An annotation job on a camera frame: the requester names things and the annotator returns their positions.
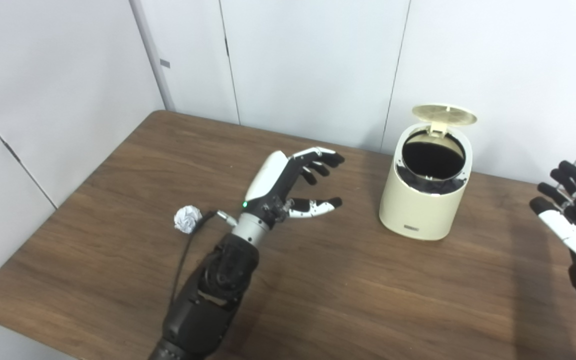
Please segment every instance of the open lid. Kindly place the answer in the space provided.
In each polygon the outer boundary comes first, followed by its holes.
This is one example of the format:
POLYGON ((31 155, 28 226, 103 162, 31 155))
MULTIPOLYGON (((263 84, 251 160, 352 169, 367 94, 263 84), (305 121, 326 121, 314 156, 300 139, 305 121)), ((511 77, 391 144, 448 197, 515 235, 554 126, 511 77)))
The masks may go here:
POLYGON ((477 121, 477 116, 470 111, 454 105, 428 104, 412 108, 412 114, 421 121, 430 123, 430 131, 446 134, 448 126, 471 125, 477 121))

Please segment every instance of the black robotic forearm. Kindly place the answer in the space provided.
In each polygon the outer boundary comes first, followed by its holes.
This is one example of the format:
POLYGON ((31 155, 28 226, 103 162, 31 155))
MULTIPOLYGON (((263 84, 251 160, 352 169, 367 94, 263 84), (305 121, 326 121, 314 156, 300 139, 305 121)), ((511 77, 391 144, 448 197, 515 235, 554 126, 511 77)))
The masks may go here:
POLYGON ((203 360, 214 353, 258 263, 259 252, 251 243, 226 234, 176 296, 149 360, 203 360))

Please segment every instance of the metal connector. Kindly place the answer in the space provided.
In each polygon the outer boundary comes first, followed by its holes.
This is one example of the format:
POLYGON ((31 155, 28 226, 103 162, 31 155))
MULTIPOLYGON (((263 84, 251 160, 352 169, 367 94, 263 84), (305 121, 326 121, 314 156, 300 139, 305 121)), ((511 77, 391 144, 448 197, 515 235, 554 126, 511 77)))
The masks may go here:
POLYGON ((226 224, 230 225, 231 227, 234 228, 237 226, 237 219, 227 214, 225 211, 217 210, 217 216, 224 219, 224 221, 226 221, 226 224))

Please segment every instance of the robotic finger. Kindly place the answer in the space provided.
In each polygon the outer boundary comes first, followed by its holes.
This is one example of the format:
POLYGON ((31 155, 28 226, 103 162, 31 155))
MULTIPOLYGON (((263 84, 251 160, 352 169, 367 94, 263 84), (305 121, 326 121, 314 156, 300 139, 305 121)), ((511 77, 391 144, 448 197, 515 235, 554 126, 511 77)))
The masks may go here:
POLYGON ((537 185, 537 191, 551 198, 558 206, 558 209, 563 212, 566 218, 569 219, 571 223, 576 224, 576 212, 574 209, 574 203, 573 200, 567 196, 567 194, 558 190, 557 187, 554 187, 545 182, 541 182, 537 185))
POLYGON ((321 175, 321 176, 330 175, 330 170, 327 169, 326 166, 324 166, 324 164, 322 164, 322 162, 313 161, 310 164, 308 164, 307 167, 313 169, 314 171, 319 173, 319 175, 321 175))
POLYGON ((570 223, 566 216, 548 200, 542 197, 533 198, 530 208, 561 241, 576 254, 576 225, 570 223))
POLYGON ((331 168, 336 168, 339 164, 342 164, 345 161, 344 157, 336 153, 334 150, 320 146, 295 152, 291 155, 290 159, 305 162, 305 164, 310 164, 310 162, 320 160, 331 168))
POLYGON ((317 178, 313 175, 313 172, 306 166, 301 168, 301 176, 310 185, 317 185, 317 178))
POLYGON ((566 160, 559 163, 558 169, 576 184, 576 166, 566 160))
POLYGON ((570 194, 570 198, 573 200, 576 199, 576 183, 572 180, 572 178, 564 173, 559 168, 553 169, 550 172, 550 177, 553 178, 556 182, 561 184, 564 189, 566 189, 567 193, 570 194))
POLYGON ((289 218, 312 218, 324 215, 341 207, 340 197, 328 200, 309 200, 307 198, 293 198, 293 205, 288 211, 289 218))

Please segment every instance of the wooden table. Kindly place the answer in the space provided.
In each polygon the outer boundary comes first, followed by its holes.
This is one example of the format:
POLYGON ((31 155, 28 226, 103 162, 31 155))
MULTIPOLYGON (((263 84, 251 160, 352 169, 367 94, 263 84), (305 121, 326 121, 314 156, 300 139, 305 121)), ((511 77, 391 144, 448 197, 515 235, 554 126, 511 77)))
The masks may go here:
MULTIPOLYGON (((0 269, 0 325, 83 360, 146 359, 186 241, 176 210, 237 215, 270 152, 316 144, 154 112, 0 269)), ((377 214, 391 157, 322 145, 345 164, 291 194, 343 207, 266 236, 211 359, 576 359, 570 260, 534 185, 473 174, 446 239, 407 239, 377 214)), ((228 229, 206 225, 182 279, 228 229)))

